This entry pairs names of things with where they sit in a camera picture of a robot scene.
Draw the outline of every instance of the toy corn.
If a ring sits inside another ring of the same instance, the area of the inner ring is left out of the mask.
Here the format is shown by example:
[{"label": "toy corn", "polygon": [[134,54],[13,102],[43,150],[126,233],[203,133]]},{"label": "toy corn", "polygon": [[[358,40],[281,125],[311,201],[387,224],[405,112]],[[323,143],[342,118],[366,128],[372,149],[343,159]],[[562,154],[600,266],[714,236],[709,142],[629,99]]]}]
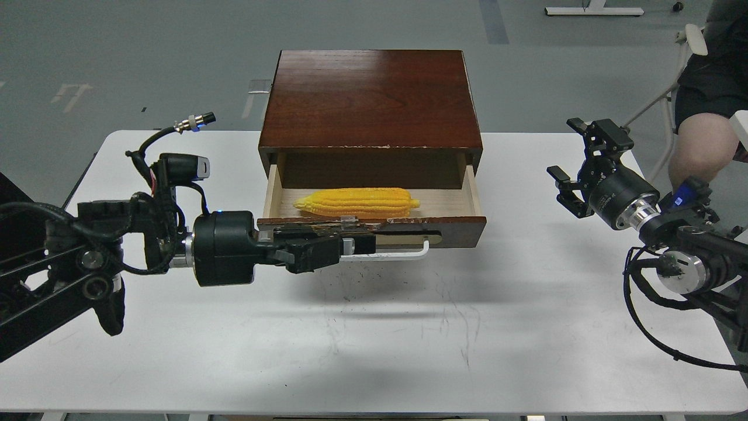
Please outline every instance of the toy corn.
[{"label": "toy corn", "polygon": [[399,187],[361,187],[320,190],[297,200],[293,206],[316,215],[383,219],[406,217],[420,202]]}]

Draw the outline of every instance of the black shorts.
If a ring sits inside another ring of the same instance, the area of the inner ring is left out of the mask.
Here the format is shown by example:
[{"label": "black shorts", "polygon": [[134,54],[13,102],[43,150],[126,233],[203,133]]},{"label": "black shorts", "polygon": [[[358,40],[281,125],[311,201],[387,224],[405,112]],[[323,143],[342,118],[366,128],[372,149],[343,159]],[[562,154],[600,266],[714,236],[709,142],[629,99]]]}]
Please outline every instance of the black shorts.
[{"label": "black shorts", "polygon": [[[675,132],[691,115],[709,112],[732,117],[736,111],[748,109],[748,94],[727,67],[694,62],[688,64],[675,95]],[[735,151],[737,161],[748,163],[748,151],[742,143]]]}]

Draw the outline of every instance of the white table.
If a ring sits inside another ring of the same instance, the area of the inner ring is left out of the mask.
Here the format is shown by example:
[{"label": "white table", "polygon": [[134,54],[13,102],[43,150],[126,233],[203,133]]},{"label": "white table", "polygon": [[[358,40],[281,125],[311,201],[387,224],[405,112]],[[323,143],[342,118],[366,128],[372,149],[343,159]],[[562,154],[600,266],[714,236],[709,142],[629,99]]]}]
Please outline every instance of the white table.
[{"label": "white table", "polygon": [[[104,142],[73,203],[145,185],[123,155],[152,132]],[[200,154],[212,209],[260,215],[259,133],[171,135],[149,150]],[[476,249],[422,261],[345,263],[312,274],[257,267],[252,285],[200,288],[190,269],[125,275],[124,332],[93,312],[0,364],[0,410],[272,414],[730,414],[739,374],[673,361],[636,329],[622,297],[633,230],[577,220],[545,172],[575,174],[575,134],[487,133],[477,175],[488,225]],[[629,166],[635,166],[631,155]],[[197,194],[179,191],[192,221]],[[126,260],[143,264],[128,236]],[[665,343],[732,361],[701,312],[635,292]]]}]

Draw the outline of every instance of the person's leg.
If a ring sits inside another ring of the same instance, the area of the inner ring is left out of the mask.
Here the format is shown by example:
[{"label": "person's leg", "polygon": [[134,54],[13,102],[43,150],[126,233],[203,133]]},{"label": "person's leg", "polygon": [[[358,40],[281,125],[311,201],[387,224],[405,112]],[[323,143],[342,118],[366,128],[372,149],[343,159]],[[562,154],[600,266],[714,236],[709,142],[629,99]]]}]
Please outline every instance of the person's leg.
[{"label": "person's leg", "polygon": [[672,191],[690,175],[712,181],[730,163],[738,143],[729,120],[722,115],[703,112],[686,118],[678,128],[675,152],[670,157]]}]

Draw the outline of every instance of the metal handle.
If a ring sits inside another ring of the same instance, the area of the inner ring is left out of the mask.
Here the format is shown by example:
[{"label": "metal handle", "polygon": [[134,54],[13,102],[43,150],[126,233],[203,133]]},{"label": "metal handle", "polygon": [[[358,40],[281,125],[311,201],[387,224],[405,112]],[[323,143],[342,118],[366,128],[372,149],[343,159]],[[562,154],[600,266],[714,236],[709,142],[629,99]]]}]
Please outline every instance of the metal handle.
[{"label": "metal handle", "polygon": [[369,255],[342,255],[340,261],[420,260],[429,252],[429,238],[423,238],[423,248],[417,252],[382,252]]}]

